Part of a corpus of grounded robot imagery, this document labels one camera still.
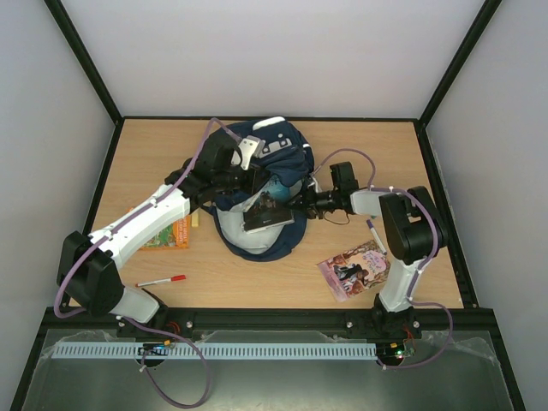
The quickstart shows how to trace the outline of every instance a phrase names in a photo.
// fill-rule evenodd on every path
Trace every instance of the white cable tray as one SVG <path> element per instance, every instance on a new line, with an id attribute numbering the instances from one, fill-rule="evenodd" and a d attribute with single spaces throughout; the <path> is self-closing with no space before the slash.
<path id="1" fill-rule="evenodd" d="M 375 344 L 261 344 L 197 342 L 207 360 L 376 360 Z M 135 342 L 58 342 L 53 359 L 140 359 L 142 343 Z M 146 358 L 197 360 L 184 343 L 174 348 L 155 348 Z"/>

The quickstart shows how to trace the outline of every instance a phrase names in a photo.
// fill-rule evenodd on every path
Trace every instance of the black cable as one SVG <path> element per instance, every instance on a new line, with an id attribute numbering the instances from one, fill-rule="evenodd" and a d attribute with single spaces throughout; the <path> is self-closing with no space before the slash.
<path id="1" fill-rule="evenodd" d="M 338 223 L 337 221 L 332 221 L 330 220 L 329 218 L 327 218 L 326 216 L 324 216 L 324 220 L 325 221 L 328 221 L 332 224 L 335 224 L 335 225 L 347 225 L 348 223 L 350 223 L 350 217 L 348 216 L 348 213 L 346 213 L 346 222 L 345 223 Z"/>

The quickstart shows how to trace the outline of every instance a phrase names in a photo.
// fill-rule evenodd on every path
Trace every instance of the orange book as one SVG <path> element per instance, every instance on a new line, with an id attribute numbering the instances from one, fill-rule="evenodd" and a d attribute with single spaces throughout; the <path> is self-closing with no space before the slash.
<path id="1" fill-rule="evenodd" d="M 188 228 L 190 216 L 181 218 L 162 229 L 153 238 L 147 241 L 140 250 L 177 250 L 188 248 Z"/>

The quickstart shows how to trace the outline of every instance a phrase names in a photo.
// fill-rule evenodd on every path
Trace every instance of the black metal frame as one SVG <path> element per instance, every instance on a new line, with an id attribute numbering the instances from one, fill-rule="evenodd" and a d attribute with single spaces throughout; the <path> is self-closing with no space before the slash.
<path id="1" fill-rule="evenodd" d="M 110 96 L 101 76 L 89 56 L 80 35 L 69 18 L 67 11 L 60 0 L 44 0 L 57 25 L 63 32 L 69 46 L 78 58 L 82 68 L 86 72 L 99 98 L 108 111 L 110 118 L 116 124 L 110 147 L 104 161 L 103 169 L 99 177 L 97 189 L 93 195 L 90 210 L 84 226 L 84 233 L 92 229 L 93 220 L 98 210 L 98 205 L 104 190 L 110 166 L 116 152 L 116 146 L 122 132 L 125 119 L 209 119 L 209 116 L 125 116 L 122 117 L 114 100 Z M 350 122 L 412 122 L 417 134 L 421 154 L 425 163 L 426 173 L 432 188 L 432 195 L 441 217 L 449 230 L 449 245 L 451 263 L 453 265 L 456 281 L 462 297 L 463 309 L 450 310 L 457 331 L 489 331 L 498 359 L 501 362 L 503 376 L 506 381 L 511 401 L 516 410 L 525 409 L 509 357 L 498 329 L 497 321 L 492 310 L 478 308 L 478 301 L 474 292 L 474 286 L 468 272 L 466 261 L 458 240 L 456 228 L 451 214 L 449 202 L 444 191 L 444 185 L 439 175 L 438 165 L 433 155 L 432 147 L 426 134 L 426 126 L 431 121 L 444 96 L 449 91 L 453 81 L 458 76 L 462 66 L 466 62 L 472 49 L 480 39 L 487 24 L 493 17 L 501 0 L 485 0 L 481 10 L 477 14 L 468 33 L 444 76 L 439 82 L 436 91 L 426 106 L 420 119 L 413 118 L 343 118 L 343 117 L 290 117 L 291 121 L 350 121 Z M 244 120 L 250 117 L 229 116 L 226 120 Z M 190 337 L 197 333 L 212 330 L 315 330 L 325 334 L 337 334 L 341 337 L 359 338 L 368 337 L 368 327 L 360 322 L 359 318 L 367 318 L 371 310 L 261 310 L 261 309 L 185 309 L 171 308 L 170 316 L 176 316 L 183 321 L 192 320 L 193 329 Z M 417 310 L 421 329 L 442 330 L 447 327 L 447 318 L 442 310 Z M 357 324 L 347 328 L 346 324 L 353 319 Z M 28 386 L 33 375 L 34 367 L 39 358 L 39 353 L 44 344 L 45 335 L 50 329 L 115 329 L 117 321 L 112 316 L 104 318 L 92 318 L 89 316 L 76 316 L 70 319 L 58 319 L 50 308 L 45 312 L 44 319 L 39 328 L 38 335 L 29 355 L 27 365 L 22 375 L 19 387 L 11 407 L 12 411 L 22 409 Z"/>

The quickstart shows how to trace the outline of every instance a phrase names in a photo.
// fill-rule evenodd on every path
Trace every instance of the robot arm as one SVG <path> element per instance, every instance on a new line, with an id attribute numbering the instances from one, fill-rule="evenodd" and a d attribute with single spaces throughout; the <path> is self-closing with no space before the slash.
<path id="1" fill-rule="evenodd" d="M 57 283 L 61 285 L 80 256 L 98 244 L 68 282 L 67 294 L 92 316 L 112 313 L 148 323 L 163 303 L 145 290 L 124 287 L 119 270 L 161 229 L 213 200 L 216 194 L 236 189 L 253 191 L 264 183 L 266 173 L 250 167 L 251 157 L 261 148 L 261 141 L 251 136 L 237 144 L 226 135 L 212 135 L 192 171 L 177 187 L 174 184 L 190 159 L 122 218 L 89 236 L 77 231 L 69 235 L 63 243 Z"/>
<path id="2" fill-rule="evenodd" d="M 426 256 L 432 251 L 434 238 L 425 214 L 411 199 L 418 200 L 436 229 L 437 250 L 447 243 L 447 230 L 438 210 L 424 187 L 410 188 L 406 193 L 359 189 L 350 163 L 333 164 L 331 179 L 334 189 L 318 193 L 309 185 L 305 193 L 289 206 L 303 211 L 309 218 L 323 218 L 326 212 L 344 210 L 348 214 L 382 215 L 388 246 L 393 259 L 388 280 L 378 295 L 384 313 L 400 313 L 410 308 L 410 301 L 426 268 Z"/>

